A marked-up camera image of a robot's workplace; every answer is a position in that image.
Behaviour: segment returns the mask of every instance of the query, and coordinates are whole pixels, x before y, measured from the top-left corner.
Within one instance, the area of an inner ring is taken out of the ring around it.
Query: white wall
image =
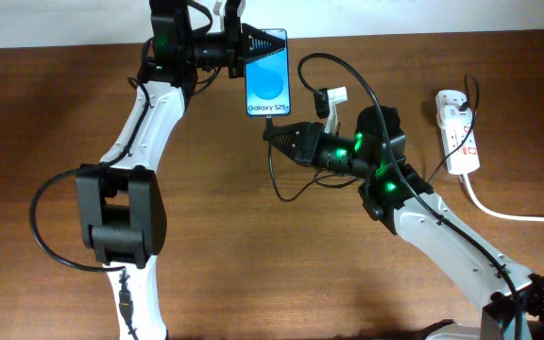
[[[243,19],[290,38],[538,29],[544,0],[246,0]],[[140,43],[149,20],[148,0],[0,0],[0,47]]]

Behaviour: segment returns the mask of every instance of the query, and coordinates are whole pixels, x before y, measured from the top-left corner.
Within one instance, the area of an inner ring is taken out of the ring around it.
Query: smartphone
[[[245,66],[246,114],[251,117],[288,115],[291,92],[287,32],[284,29],[263,29],[263,32],[283,39],[285,48]]]

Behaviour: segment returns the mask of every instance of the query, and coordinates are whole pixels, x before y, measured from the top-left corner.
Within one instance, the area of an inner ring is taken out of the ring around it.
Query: brown wooden surface
[[[278,124],[313,121],[312,95],[296,65],[311,52],[348,60],[387,106],[399,108],[406,155],[428,177],[442,151],[434,114],[440,89],[482,84],[476,131],[479,198],[506,213],[544,215],[544,31],[310,39],[290,42],[293,112]],[[97,162],[134,101],[125,77],[138,45],[0,50],[0,339],[114,339],[104,275],[47,258],[28,228],[28,201],[50,176]],[[347,85],[344,134],[370,105],[343,69],[304,68],[319,87]],[[361,207],[356,187],[312,188],[277,200],[266,167],[264,121],[249,119],[244,82],[221,76],[190,104],[159,167],[169,221],[158,268],[163,319],[178,337],[323,338],[425,327],[444,318],[477,325],[465,296],[413,246]],[[312,171],[278,156],[281,190]],[[436,191],[490,243],[544,274],[544,224],[478,211],[443,169]],[[86,264],[71,180],[40,206],[44,239]]]

